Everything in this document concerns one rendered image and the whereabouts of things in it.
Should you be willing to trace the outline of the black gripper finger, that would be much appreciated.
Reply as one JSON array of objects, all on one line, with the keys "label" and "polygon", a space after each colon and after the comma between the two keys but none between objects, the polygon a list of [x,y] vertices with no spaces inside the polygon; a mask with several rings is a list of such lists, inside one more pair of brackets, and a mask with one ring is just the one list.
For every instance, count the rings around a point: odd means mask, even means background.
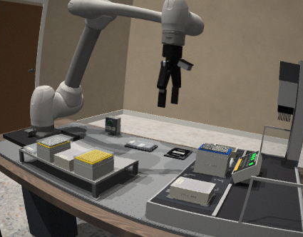
[{"label": "black gripper finger", "polygon": [[170,75],[173,73],[173,69],[175,68],[175,63],[173,63],[171,70],[168,70],[168,67],[169,67],[168,61],[161,61],[157,88],[159,89],[158,107],[162,107],[162,108],[165,108],[166,93],[167,93],[166,88],[169,82]]},{"label": "black gripper finger", "polygon": [[181,88],[181,72],[178,64],[176,64],[175,69],[176,71],[171,74],[172,83],[173,83],[171,102],[170,102],[171,104],[178,104],[179,88]]}]

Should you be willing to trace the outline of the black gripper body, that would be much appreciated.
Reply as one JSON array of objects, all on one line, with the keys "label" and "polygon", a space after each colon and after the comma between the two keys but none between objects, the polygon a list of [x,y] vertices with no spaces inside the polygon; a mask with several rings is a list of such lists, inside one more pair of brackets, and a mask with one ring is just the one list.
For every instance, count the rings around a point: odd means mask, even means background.
[{"label": "black gripper body", "polygon": [[168,61],[168,70],[171,70],[173,63],[175,63],[175,59],[181,59],[183,54],[183,47],[163,44],[163,57],[166,57],[166,61]]}]

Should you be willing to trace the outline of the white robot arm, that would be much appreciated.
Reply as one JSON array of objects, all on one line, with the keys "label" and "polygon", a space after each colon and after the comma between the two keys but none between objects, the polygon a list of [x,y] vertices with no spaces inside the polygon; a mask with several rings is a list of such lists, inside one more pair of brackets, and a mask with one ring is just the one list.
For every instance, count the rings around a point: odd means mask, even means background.
[{"label": "white robot arm", "polygon": [[80,83],[89,58],[101,30],[117,16],[161,23],[162,44],[176,46],[185,45],[185,35],[200,35],[205,26],[198,15],[188,10],[186,0],[165,0],[162,12],[117,4],[109,0],[71,0],[68,3],[68,11],[85,18],[86,26],[73,55],[66,80],[56,92],[50,86],[39,86],[32,94],[31,128],[26,129],[24,133],[40,139],[61,133],[61,130],[54,128],[55,119],[74,115],[82,109],[84,98]]}]

